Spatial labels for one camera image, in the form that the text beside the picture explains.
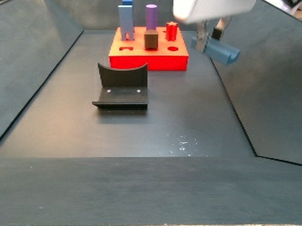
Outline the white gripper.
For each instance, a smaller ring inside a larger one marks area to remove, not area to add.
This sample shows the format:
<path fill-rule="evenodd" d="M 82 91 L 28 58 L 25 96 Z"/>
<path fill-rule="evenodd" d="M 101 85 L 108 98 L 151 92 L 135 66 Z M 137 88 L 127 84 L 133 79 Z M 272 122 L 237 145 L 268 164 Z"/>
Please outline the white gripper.
<path fill-rule="evenodd" d="M 220 40 L 231 21 L 228 16 L 248 12 L 256 0 L 173 0 L 172 13 L 184 24 L 196 23 L 196 50 L 204 51 L 207 20 L 219 19 L 211 37 Z"/>

